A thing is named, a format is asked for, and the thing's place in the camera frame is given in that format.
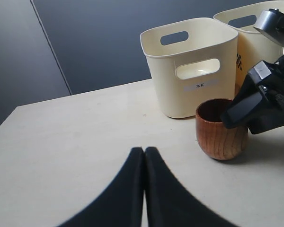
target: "basket handle hole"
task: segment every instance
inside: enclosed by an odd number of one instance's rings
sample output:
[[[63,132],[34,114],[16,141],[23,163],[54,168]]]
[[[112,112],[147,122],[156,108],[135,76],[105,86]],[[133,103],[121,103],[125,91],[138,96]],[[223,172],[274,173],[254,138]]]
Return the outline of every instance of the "basket handle hole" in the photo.
[[[177,32],[170,35],[165,35],[161,38],[160,42],[163,46],[183,42],[189,37],[188,32]]]
[[[233,19],[228,24],[236,28],[241,28],[241,27],[247,27],[250,25],[254,25],[256,21],[257,21],[256,15],[250,15],[250,16],[241,17],[238,19]]]

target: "white tabletop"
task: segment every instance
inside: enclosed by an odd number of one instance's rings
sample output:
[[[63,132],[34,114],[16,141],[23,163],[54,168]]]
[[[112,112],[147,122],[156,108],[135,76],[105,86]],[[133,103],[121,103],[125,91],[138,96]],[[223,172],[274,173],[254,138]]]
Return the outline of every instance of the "white tabletop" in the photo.
[[[18,107],[0,126],[0,227],[62,223],[136,146],[156,146],[194,196],[235,224],[284,227],[284,127],[250,136],[234,161],[214,161],[194,118],[161,113],[151,80]]]

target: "cup rim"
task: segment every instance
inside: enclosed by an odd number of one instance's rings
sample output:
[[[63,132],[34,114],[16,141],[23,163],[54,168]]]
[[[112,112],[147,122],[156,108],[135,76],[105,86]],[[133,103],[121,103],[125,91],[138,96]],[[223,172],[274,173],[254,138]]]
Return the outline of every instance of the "cup rim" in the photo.
[[[204,119],[203,117],[201,117],[200,114],[199,114],[200,108],[201,108],[205,103],[208,103],[208,102],[211,102],[211,101],[217,101],[217,100],[223,100],[223,101],[229,101],[229,102],[232,101],[232,99],[229,99],[229,98],[213,98],[213,99],[208,99],[208,100],[202,102],[202,103],[196,108],[196,111],[195,111],[196,117],[198,117],[198,118],[202,119],[202,121],[207,122],[207,123],[210,123],[210,124],[223,124],[222,121],[220,121],[220,122],[212,122],[212,121],[206,120],[206,119]]]

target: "wooden bowl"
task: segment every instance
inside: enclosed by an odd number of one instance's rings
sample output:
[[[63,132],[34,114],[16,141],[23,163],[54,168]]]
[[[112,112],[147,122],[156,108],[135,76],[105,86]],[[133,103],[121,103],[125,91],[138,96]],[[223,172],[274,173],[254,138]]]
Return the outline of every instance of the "wooden bowl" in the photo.
[[[212,99],[196,110],[196,136],[202,151],[218,160],[229,160],[238,156],[247,146],[248,128],[239,126],[226,129],[220,120],[229,99]]]

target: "black foam pad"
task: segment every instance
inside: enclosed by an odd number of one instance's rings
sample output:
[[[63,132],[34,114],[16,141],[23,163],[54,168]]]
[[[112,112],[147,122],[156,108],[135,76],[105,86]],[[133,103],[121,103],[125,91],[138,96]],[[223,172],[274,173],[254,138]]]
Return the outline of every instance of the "black foam pad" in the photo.
[[[144,161],[143,149],[133,148],[111,184],[90,205],[60,227],[140,227]]]
[[[169,170],[156,148],[147,148],[145,156],[149,227],[235,227],[190,194]]]

